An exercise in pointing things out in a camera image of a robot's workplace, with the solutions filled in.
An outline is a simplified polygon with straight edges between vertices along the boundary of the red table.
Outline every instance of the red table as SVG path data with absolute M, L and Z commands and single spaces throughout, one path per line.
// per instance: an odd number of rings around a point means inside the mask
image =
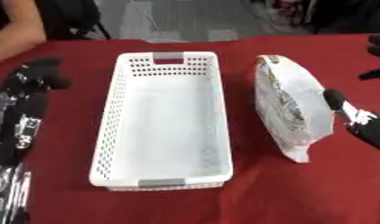
M 32 224 L 380 224 L 380 151 L 336 125 L 311 148 L 310 164 L 281 155 L 254 110 L 256 56 L 280 54 L 380 112 L 380 81 L 356 76 L 380 67 L 366 36 L 287 36 L 234 42 L 149 44 L 137 40 L 52 42 L 0 64 L 0 80 L 16 65 L 63 59 L 74 80 L 52 92 L 49 115 L 29 157 Z M 173 192 L 107 192 L 88 172 L 110 77 L 120 53 L 212 51 L 218 54 L 229 117 L 235 175 L 223 188 Z

